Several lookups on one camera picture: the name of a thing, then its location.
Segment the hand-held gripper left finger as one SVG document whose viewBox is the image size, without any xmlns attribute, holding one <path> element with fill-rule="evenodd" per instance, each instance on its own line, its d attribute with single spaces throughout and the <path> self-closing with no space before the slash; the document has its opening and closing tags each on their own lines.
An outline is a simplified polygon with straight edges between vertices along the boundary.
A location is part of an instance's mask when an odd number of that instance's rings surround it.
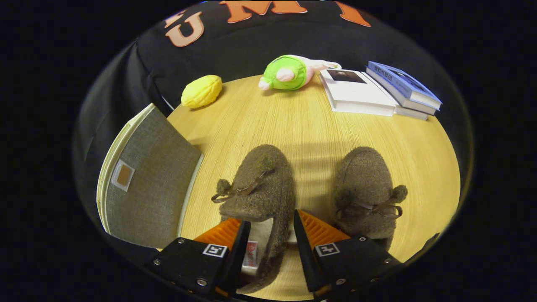
<svg viewBox="0 0 537 302">
<path fill-rule="evenodd" d="M 231 299 L 238 288 L 250 226 L 248 221 L 228 219 L 195 239 L 176 238 L 145 268 L 197 299 Z"/>
</svg>

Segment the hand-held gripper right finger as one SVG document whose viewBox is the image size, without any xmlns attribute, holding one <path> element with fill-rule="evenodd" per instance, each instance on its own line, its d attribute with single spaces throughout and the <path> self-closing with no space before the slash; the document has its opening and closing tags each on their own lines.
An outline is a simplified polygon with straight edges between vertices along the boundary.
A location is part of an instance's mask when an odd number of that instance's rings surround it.
<svg viewBox="0 0 537 302">
<path fill-rule="evenodd" d="M 349 237 L 303 210 L 294 211 L 293 223 L 307 289 L 314 299 L 358 299 L 404 268 L 373 239 Z"/>
</svg>

